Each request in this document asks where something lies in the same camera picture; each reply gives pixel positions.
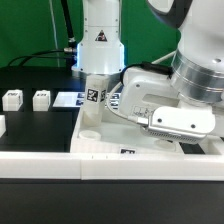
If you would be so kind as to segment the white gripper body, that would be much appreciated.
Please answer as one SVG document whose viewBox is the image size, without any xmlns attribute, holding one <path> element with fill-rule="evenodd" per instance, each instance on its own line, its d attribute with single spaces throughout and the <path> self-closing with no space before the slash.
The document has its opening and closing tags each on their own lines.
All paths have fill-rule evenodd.
<svg viewBox="0 0 224 224">
<path fill-rule="evenodd" d="M 168 75 L 134 67 L 122 73 L 121 81 L 119 111 L 123 115 L 147 117 L 159 107 L 177 107 L 180 101 Z"/>
</svg>

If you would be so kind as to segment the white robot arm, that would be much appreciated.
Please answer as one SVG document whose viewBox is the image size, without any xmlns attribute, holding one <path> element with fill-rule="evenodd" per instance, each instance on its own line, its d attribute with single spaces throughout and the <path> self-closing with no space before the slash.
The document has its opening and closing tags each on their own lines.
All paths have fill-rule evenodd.
<svg viewBox="0 0 224 224">
<path fill-rule="evenodd" d="M 118 23 L 121 0 L 83 0 L 84 34 L 75 72 L 124 74 L 129 64 L 170 74 L 163 92 L 184 107 L 161 106 L 146 117 L 213 120 L 224 93 L 224 0 L 129 0 L 125 37 Z"/>
</svg>

